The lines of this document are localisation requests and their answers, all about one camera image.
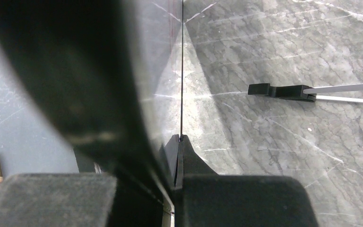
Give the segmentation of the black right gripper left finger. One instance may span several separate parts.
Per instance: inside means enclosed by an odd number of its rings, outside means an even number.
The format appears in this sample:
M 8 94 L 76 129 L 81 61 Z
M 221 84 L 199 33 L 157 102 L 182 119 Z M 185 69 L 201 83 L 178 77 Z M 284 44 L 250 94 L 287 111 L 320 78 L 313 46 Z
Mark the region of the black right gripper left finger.
M 18 174 L 0 185 L 0 227 L 160 227 L 163 208 L 105 174 Z

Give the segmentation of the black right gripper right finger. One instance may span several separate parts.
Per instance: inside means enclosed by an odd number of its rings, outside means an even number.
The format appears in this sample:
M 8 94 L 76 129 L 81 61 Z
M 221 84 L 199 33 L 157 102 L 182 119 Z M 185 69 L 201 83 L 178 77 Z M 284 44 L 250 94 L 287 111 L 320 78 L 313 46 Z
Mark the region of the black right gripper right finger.
M 181 137 L 175 180 L 178 227 L 316 227 L 303 185 L 289 176 L 219 175 Z

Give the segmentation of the white whiteboard black frame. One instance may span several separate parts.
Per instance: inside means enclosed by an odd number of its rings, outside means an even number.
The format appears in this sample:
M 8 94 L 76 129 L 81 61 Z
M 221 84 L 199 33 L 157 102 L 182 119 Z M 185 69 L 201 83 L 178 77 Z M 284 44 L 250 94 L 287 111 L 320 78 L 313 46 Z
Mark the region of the white whiteboard black frame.
M 37 106 L 77 150 L 157 201 L 173 162 L 154 90 L 182 28 L 182 1 L 0 0 L 0 44 Z

